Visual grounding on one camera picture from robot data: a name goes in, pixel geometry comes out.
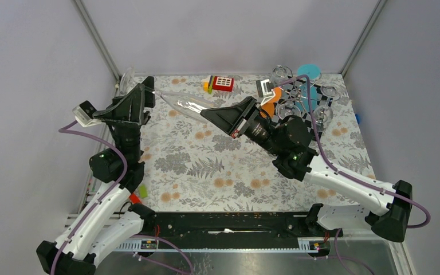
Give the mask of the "orange wine glass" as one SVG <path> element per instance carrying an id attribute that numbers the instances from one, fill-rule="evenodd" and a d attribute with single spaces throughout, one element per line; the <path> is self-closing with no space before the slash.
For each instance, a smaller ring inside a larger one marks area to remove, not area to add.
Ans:
<path id="1" fill-rule="evenodd" d="M 262 114 L 263 117 L 266 117 L 269 115 L 270 118 L 274 116 L 275 110 L 276 110 L 276 104 L 279 102 L 281 96 L 282 96 L 282 89 L 279 87 L 276 87 L 273 89 L 274 96 L 267 101 L 265 104 L 261 105 L 261 109 L 265 111 L 265 113 Z"/>

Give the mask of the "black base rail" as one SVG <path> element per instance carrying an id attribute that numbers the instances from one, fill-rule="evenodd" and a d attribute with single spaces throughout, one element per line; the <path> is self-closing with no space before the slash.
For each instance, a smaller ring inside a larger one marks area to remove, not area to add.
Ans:
<path id="1" fill-rule="evenodd" d="M 333 238 L 307 212 L 159 212 L 141 234 L 181 249 L 298 249 L 300 240 Z"/>

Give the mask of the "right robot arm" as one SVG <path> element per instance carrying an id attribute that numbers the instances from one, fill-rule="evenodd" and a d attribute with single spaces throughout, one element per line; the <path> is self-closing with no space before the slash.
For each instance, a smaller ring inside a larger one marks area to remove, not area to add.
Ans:
<path id="1" fill-rule="evenodd" d="M 405 240 L 413 197 L 409 182 L 382 182 L 344 167 L 336 168 L 310 148 L 312 135 L 302 118 L 290 115 L 274 124 L 262 116 L 253 97 L 230 107 L 204 109 L 199 114 L 232 138 L 245 135 L 275 156 L 272 163 L 284 177 L 317 184 L 357 202 L 356 206 L 312 206 L 312 216 L 305 221 L 311 235 L 320 236 L 326 230 L 370 229 L 388 241 Z"/>

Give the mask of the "clear wine glass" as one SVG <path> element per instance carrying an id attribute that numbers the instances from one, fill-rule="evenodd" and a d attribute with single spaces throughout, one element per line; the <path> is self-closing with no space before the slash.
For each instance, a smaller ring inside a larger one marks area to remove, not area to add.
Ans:
<path id="1" fill-rule="evenodd" d="M 274 87 L 279 87 L 281 83 L 292 77 L 292 70 L 287 66 L 277 65 L 271 73 L 269 80 Z"/>
<path id="2" fill-rule="evenodd" d="M 275 114 L 280 120 L 282 120 L 288 116 L 301 116 L 302 113 L 299 107 L 290 101 L 279 104 L 276 107 Z"/>
<path id="3" fill-rule="evenodd" d="M 337 101 L 343 95 L 342 89 L 335 85 L 323 85 L 320 87 L 320 90 L 330 101 Z"/>

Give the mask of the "green small block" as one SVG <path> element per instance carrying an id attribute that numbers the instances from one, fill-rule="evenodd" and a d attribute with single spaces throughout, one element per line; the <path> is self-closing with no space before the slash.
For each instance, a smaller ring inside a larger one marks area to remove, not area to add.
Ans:
<path id="1" fill-rule="evenodd" d="M 140 185 L 138 188 L 139 197 L 146 198 L 148 197 L 148 191 L 145 185 Z"/>

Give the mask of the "clear champagne flute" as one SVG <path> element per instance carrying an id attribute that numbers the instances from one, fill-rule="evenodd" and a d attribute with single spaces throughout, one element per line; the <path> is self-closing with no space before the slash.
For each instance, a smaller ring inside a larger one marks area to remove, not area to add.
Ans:
<path id="1" fill-rule="evenodd" d="M 136 86 L 136 84 L 138 84 L 138 82 L 135 80 L 135 70 L 134 68 L 128 68 L 117 84 L 119 95 L 126 95 Z M 220 105 L 215 102 L 208 101 L 190 93 L 162 91 L 155 88 L 145 88 L 145 90 L 151 92 L 153 96 L 161 98 L 172 109 L 185 117 L 194 119 L 203 124 L 206 124 L 209 121 L 201 115 L 201 112 L 205 109 L 220 107 Z"/>

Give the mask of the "red small block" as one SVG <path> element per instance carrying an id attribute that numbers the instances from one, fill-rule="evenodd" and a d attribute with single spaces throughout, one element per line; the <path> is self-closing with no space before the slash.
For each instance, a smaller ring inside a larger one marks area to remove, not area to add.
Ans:
<path id="1" fill-rule="evenodd" d="M 134 193 L 129 196 L 129 200 L 132 204 L 141 203 L 140 198 Z"/>

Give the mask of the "colourful toy brick block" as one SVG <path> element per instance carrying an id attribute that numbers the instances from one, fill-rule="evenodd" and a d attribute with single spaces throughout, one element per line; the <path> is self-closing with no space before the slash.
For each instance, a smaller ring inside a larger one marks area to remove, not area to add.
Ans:
<path id="1" fill-rule="evenodd" d="M 208 94 L 212 94 L 213 91 L 231 92 L 234 86 L 234 79 L 211 75 L 204 78 L 201 83 L 203 90 Z"/>

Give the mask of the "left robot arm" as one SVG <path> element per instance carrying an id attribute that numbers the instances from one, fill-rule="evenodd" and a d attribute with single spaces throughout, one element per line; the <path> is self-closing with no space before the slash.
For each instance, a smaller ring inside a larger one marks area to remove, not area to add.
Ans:
<path id="1" fill-rule="evenodd" d="M 144 178 L 141 128 L 155 106 L 155 79 L 146 77 L 129 92 L 116 96 L 99 111 L 85 101 L 73 109 L 74 123 L 82 127 L 105 124 L 112 142 L 89 159 L 99 189 L 76 220 L 54 241 L 43 241 L 36 253 L 47 274 L 93 274 L 100 262 L 119 244 L 138 232 L 149 235 L 155 221 L 148 208 L 134 203 L 111 227 L 105 223 L 139 187 Z"/>

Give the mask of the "teal wine glass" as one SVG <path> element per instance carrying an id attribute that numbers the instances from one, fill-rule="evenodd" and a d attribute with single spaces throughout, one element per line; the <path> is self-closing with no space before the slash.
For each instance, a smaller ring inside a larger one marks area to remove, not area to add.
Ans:
<path id="1" fill-rule="evenodd" d="M 297 92 L 296 100 L 301 104 L 303 110 L 309 113 L 311 107 L 317 105 L 317 87 L 315 83 L 321 77 L 321 70 L 317 65 L 305 64 L 297 70 L 297 76 L 300 75 L 307 75 L 309 80 L 298 78 L 294 82 L 295 91 Z"/>

